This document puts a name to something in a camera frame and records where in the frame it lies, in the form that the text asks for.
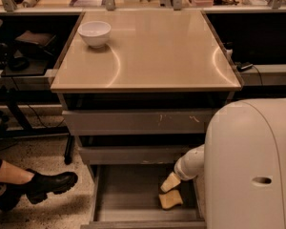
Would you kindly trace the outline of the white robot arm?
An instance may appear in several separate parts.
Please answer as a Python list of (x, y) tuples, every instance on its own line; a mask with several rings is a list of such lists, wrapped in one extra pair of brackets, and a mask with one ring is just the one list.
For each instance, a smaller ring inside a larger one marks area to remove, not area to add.
[(286, 98), (224, 106), (204, 144), (174, 165), (161, 205), (181, 202), (174, 187), (204, 174), (207, 229), (286, 229)]

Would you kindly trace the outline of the yellow foam-padded gripper finger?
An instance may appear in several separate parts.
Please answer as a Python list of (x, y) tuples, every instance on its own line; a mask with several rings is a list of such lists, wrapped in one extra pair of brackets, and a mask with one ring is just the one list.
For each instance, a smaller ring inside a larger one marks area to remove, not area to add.
[(179, 185), (180, 182), (181, 179), (179, 178), (179, 176), (175, 172), (171, 172), (162, 183), (160, 189), (163, 193), (167, 193), (171, 191), (174, 187)]

